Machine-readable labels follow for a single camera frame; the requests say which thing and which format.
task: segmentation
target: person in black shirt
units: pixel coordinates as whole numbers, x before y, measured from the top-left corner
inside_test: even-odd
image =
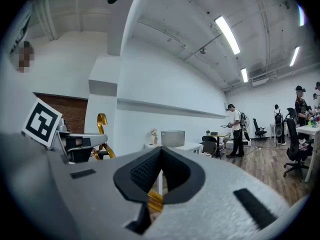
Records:
[[[299,126],[306,126],[311,118],[311,115],[314,112],[309,109],[306,101],[303,99],[304,93],[306,89],[303,89],[300,85],[295,88],[296,92],[296,100],[295,100],[295,112],[296,112],[296,121]],[[307,134],[299,134],[299,139],[308,139],[309,136]]]

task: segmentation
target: silver box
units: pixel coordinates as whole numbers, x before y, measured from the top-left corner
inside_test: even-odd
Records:
[[[161,145],[170,148],[184,146],[185,133],[184,130],[162,130]]]

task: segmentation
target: black office chair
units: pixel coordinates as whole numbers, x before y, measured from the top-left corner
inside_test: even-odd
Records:
[[[203,145],[203,150],[202,150],[203,153],[209,153],[213,157],[214,154],[217,152],[217,149],[218,149],[217,140],[212,136],[203,136],[202,142],[200,144]]]
[[[290,134],[290,148],[287,149],[286,154],[291,161],[295,163],[286,163],[283,167],[292,166],[289,170],[285,171],[283,177],[287,176],[288,172],[299,170],[301,174],[301,181],[303,181],[302,169],[309,169],[309,166],[304,165],[307,157],[312,155],[313,148],[309,145],[307,150],[299,150],[299,138],[296,130],[295,121],[292,118],[286,119],[286,125]]]
[[[257,124],[257,120],[254,118],[253,119],[253,123],[254,123],[254,127],[255,127],[255,135],[258,136],[258,141],[260,141],[260,139],[262,138],[262,135],[266,134],[267,131],[264,130],[266,129],[266,127],[262,128],[262,127],[259,127],[258,124]]]

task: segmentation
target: white ceiling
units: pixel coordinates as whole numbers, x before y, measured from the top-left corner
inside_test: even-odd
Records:
[[[107,32],[107,0],[78,0],[79,24],[76,0],[49,0],[49,4],[60,34],[79,28]],[[219,16],[235,36],[237,55],[215,24]],[[275,79],[319,67],[315,34],[308,23],[299,26],[299,20],[295,0],[147,0],[132,35],[175,55],[227,92],[242,84],[242,68],[247,68],[249,78],[268,73]],[[29,38],[44,35],[35,12],[28,32]],[[206,44],[206,53],[201,54]],[[299,54],[289,67],[296,46]]]

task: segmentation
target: black velcro strip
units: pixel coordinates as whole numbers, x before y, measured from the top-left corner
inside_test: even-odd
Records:
[[[95,173],[96,171],[94,169],[86,169],[77,172],[72,172],[70,173],[70,175],[72,179],[78,179]]]
[[[242,188],[233,193],[251,215],[260,230],[277,219],[248,189]]]

